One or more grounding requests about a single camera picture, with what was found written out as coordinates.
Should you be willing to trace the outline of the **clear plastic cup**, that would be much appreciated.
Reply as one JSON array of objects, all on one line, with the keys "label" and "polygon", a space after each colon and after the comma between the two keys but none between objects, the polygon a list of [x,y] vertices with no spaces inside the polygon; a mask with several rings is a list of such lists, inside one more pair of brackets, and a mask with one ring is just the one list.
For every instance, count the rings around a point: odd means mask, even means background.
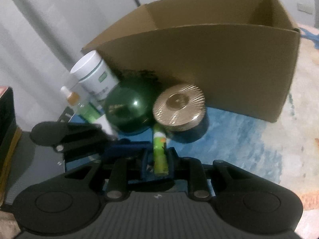
[{"label": "clear plastic cup", "polygon": [[78,79],[68,71],[62,75],[61,79],[61,86],[65,86],[68,90],[74,90],[78,84]]}]

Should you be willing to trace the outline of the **brown cardboard box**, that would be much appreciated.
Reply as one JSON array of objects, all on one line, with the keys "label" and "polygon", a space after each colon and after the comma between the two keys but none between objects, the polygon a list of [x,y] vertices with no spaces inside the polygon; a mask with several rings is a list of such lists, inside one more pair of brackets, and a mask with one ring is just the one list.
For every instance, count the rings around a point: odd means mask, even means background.
[{"label": "brown cardboard box", "polygon": [[300,32],[279,0],[159,0],[141,5],[82,48],[118,73],[188,83],[210,107],[276,122]]}]

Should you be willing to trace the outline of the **green round cosmetic jar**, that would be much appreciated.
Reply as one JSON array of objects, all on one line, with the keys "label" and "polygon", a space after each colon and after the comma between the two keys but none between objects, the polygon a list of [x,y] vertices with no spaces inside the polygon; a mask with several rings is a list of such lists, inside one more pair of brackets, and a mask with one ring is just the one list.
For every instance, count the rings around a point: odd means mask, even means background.
[{"label": "green round cosmetic jar", "polygon": [[131,77],[120,81],[103,102],[111,126],[120,133],[135,135],[154,121],[153,105],[161,85],[156,78]]}]

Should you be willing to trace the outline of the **gold lid black jar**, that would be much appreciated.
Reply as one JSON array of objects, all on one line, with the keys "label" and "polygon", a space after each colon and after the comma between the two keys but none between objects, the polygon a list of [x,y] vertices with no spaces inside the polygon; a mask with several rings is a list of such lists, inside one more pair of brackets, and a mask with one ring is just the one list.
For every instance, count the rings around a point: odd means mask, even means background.
[{"label": "gold lid black jar", "polygon": [[209,126],[204,93],[193,84],[163,91],[153,105],[153,115],[171,140],[183,144],[202,138]]}]

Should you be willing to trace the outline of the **white wall socket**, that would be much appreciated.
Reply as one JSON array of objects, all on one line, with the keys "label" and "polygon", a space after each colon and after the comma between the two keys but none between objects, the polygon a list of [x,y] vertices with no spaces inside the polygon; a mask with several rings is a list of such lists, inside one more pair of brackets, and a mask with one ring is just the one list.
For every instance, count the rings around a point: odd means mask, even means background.
[{"label": "white wall socket", "polygon": [[310,5],[306,5],[302,3],[297,3],[297,10],[309,15],[312,15],[314,13],[314,9]]}]

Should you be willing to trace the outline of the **white curtain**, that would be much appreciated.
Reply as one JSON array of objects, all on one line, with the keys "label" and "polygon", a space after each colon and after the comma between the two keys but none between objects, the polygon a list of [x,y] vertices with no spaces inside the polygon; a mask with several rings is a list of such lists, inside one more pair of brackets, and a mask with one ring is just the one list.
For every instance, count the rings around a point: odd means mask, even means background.
[{"label": "white curtain", "polygon": [[139,5],[156,0],[1,0],[1,85],[12,87],[25,131],[57,120],[61,77],[82,48]]}]

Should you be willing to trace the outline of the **green dropper bottle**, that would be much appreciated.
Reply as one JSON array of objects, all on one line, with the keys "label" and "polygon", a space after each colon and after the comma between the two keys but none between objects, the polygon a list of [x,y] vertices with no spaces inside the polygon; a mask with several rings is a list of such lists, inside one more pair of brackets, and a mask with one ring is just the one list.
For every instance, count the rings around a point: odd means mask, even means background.
[{"label": "green dropper bottle", "polygon": [[61,93],[65,96],[74,113],[86,122],[93,123],[101,117],[100,112],[89,100],[84,100],[77,92],[69,90],[66,86],[61,87]]}]

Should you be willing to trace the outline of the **white supplement bottle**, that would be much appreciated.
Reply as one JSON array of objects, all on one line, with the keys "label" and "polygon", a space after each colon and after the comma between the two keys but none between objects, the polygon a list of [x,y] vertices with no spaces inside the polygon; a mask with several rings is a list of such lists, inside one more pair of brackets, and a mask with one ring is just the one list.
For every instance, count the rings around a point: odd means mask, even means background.
[{"label": "white supplement bottle", "polygon": [[85,54],[70,70],[81,86],[103,109],[103,103],[119,79],[96,50]]}]

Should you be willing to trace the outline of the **white charger cube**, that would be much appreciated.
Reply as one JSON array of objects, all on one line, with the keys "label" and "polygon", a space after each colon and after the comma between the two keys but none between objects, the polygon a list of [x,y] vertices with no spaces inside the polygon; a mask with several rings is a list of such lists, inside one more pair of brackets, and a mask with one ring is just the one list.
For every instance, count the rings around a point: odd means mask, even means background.
[{"label": "white charger cube", "polygon": [[93,122],[93,124],[97,125],[102,129],[102,131],[109,136],[112,140],[118,140],[118,134],[117,132],[113,129],[113,127],[110,125],[108,122],[107,118],[105,115],[102,115],[99,117],[97,120]]}]

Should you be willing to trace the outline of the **green lip balm tube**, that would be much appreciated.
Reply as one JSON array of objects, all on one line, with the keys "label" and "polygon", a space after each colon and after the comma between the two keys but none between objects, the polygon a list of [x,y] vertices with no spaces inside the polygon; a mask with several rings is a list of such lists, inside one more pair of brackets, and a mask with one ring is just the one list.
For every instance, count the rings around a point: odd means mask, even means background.
[{"label": "green lip balm tube", "polygon": [[160,124],[153,126],[153,160],[154,174],[156,176],[167,176],[169,174],[168,162],[165,155],[166,135]]}]

